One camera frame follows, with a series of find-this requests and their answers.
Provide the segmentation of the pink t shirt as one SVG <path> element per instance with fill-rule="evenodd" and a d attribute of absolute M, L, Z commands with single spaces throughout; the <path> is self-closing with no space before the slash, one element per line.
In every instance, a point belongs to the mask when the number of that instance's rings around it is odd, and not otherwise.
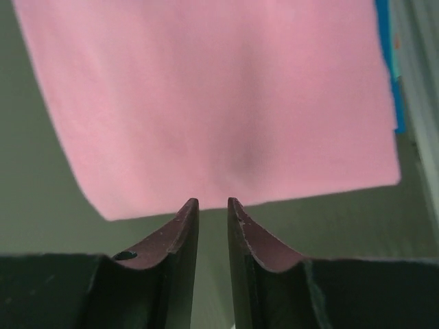
<path fill-rule="evenodd" d="M 397 184 L 372 1 L 15 1 L 51 122 L 108 220 Z"/>

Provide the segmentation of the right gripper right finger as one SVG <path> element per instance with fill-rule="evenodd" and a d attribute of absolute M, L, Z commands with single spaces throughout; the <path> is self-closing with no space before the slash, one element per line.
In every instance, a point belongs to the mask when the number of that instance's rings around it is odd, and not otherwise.
<path fill-rule="evenodd" d="M 234 197 L 227 222 L 236 328 L 318 328 L 304 256 L 251 219 Z"/>

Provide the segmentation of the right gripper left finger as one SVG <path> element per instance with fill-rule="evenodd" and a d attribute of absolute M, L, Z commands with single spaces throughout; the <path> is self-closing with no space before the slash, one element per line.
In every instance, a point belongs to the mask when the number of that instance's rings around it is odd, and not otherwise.
<path fill-rule="evenodd" d="M 103 261 L 103 328 L 190 327 L 198 232 L 191 198 L 171 221 Z"/>

